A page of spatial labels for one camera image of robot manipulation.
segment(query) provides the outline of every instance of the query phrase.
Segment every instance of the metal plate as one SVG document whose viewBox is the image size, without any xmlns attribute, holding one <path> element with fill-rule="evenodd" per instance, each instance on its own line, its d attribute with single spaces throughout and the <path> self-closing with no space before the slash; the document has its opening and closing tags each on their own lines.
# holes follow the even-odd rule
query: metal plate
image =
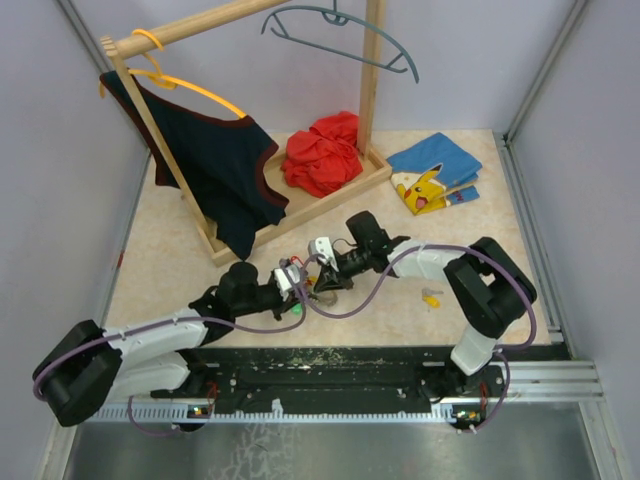
<svg viewBox="0 0 640 480">
<path fill-rule="evenodd" d="M 262 423 L 207 425 L 193 434 L 159 439 L 125 423 L 86 423 L 78 428 L 65 479 L 89 478 L 600 477 L 577 405 L 507 404 L 478 435 L 458 435 L 448 425 Z"/>
</svg>

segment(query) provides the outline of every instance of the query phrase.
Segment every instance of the wooden clothes rack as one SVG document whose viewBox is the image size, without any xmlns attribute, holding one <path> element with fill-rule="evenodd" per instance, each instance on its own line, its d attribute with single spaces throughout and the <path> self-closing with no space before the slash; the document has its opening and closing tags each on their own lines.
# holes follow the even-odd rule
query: wooden clothes rack
<svg viewBox="0 0 640 480">
<path fill-rule="evenodd" d="M 184 38 L 206 32 L 212 28 L 240 20 L 246 16 L 272 8 L 288 0 L 235 0 L 205 12 L 168 23 L 150 30 L 160 44 L 166 46 Z M 382 29 L 386 0 L 367 0 L 366 21 Z M 365 29 L 363 57 L 372 61 L 380 60 L 381 36 Z M 169 146 L 156 124 L 133 77 L 129 73 L 126 59 L 141 55 L 157 48 L 156 44 L 142 35 L 131 35 L 114 42 L 111 37 L 101 39 L 107 57 L 113 63 L 131 101 L 138 110 L 151 136 L 162 152 L 171 173 L 175 177 L 184 199 L 191 211 L 196 227 L 215 265 L 220 266 L 235 258 L 233 252 L 223 242 L 216 239 L 215 222 L 207 219 L 198 206 Z M 391 176 L 391 167 L 378 150 L 371 145 L 371 130 L 375 107 L 378 68 L 366 63 L 362 65 L 360 80 L 360 109 L 357 147 L 363 172 L 340 190 L 324 198 L 315 198 L 300 188 L 286 185 L 280 165 L 285 157 L 283 150 L 276 153 L 265 165 L 265 178 L 269 186 L 289 198 L 287 216 L 279 225 L 269 225 L 256 232 L 254 247 L 262 245 L 283 233 L 325 213 L 360 193 L 363 193 Z"/>
</svg>

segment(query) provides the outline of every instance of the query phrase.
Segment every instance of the yellow object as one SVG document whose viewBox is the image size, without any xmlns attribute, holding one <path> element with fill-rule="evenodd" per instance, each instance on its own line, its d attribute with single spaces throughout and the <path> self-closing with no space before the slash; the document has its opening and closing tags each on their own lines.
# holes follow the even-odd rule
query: yellow object
<svg viewBox="0 0 640 480">
<path fill-rule="evenodd" d="M 164 45 L 160 43 L 160 40 L 158 40 L 153 33 L 143 28 L 136 28 L 133 32 L 131 32 L 131 35 L 144 35 L 145 37 L 147 37 L 149 40 L 151 40 L 153 43 L 156 44 L 156 47 L 158 47 L 158 50 L 160 50 L 161 52 L 164 52 Z"/>
<path fill-rule="evenodd" d="M 392 182 L 394 180 L 398 182 L 396 185 L 398 195 L 414 215 L 428 213 L 447 206 L 446 198 L 443 196 L 447 188 L 436 179 L 441 167 L 442 164 L 436 165 L 418 178 L 415 178 L 414 174 L 408 173 L 393 175 Z"/>
<path fill-rule="evenodd" d="M 149 38 L 153 43 L 156 44 L 156 46 L 158 47 L 158 49 L 160 49 L 161 51 L 164 50 L 164 47 L 162 46 L 162 44 L 158 41 L 158 39 L 151 33 L 148 32 L 146 30 L 142 30 L 140 28 L 135 29 L 133 32 L 131 32 L 132 35 L 144 35 L 145 37 Z M 166 88 L 168 90 L 173 90 L 174 88 L 176 88 L 176 86 L 180 85 L 181 87 L 184 88 L 188 88 L 189 90 L 193 90 L 194 92 L 199 93 L 200 95 L 204 95 L 207 98 L 210 98 L 211 100 L 213 100 L 214 102 L 219 103 L 220 105 L 228 108 L 229 110 L 231 110 L 233 113 L 235 113 L 236 115 L 238 115 L 238 118 L 244 118 L 247 116 L 246 113 L 244 113 L 242 110 L 240 110 L 238 107 L 236 107 L 233 103 L 225 100 L 224 98 L 222 98 L 219 95 L 216 95 L 213 92 L 210 92 L 209 90 L 205 90 L 202 87 L 199 87 L 198 85 L 194 85 L 193 83 L 187 82 L 185 80 L 182 80 L 180 78 L 176 78 L 176 77 L 171 77 L 169 75 L 165 75 L 162 72 L 162 69 L 160 68 L 160 65 L 158 64 L 158 62 L 148 53 L 144 53 L 143 56 L 149 60 L 152 65 L 155 67 L 156 71 L 155 72 L 150 72 L 148 70 L 140 70 L 137 68 L 130 68 L 129 69 L 129 73 L 131 75 L 144 75 L 146 77 L 149 77 L 149 79 L 158 87 L 160 88 Z M 104 98 L 104 85 L 102 83 L 100 83 L 100 97 Z"/>
<path fill-rule="evenodd" d="M 432 306 L 433 308 L 439 308 L 440 307 L 440 300 L 438 300 L 436 297 L 432 297 L 429 295 L 423 295 L 422 296 L 422 300 L 424 302 L 426 302 L 428 305 Z"/>
</svg>

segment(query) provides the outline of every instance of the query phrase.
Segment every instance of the cartoon print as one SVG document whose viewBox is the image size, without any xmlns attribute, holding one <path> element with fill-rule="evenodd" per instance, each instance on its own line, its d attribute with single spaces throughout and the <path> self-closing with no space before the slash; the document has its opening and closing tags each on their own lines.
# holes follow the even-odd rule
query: cartoon print
<svg viewBox="0 0 640 480">
<path fill-rule="evenodd" d="M 416 179 L 416 174 L 398 172 L 392 181 L 397 181 L 396 190 L 414 215 L 431 212 L 447 206 L 447 200 L 442 195 L 446 186 L 438 181 L 436 176 L 442 164 L 426 171 Z"/>
</svg>

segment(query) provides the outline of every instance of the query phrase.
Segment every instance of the dark blue tank top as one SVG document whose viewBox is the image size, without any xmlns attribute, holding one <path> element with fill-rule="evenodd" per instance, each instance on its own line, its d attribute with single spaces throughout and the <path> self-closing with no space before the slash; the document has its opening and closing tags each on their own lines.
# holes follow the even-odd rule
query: dark blue tank top
<svg viewBox="0 0 640 480">
<path fill-rule="evenodd" d="M 156 161 L 156 185 L 177 187 L 116 72 L 100 76 L 144 137 Z M 255 234 L 277 225 L 289 200 L 269 188 L 265 162 L 278 145 L 247 116 L 220 120 L 175 105 L 141 87 L 160 132 L 202 212 L 218 224 L 217 238 L 241 259 L 251 254 Z"/>
</svg>

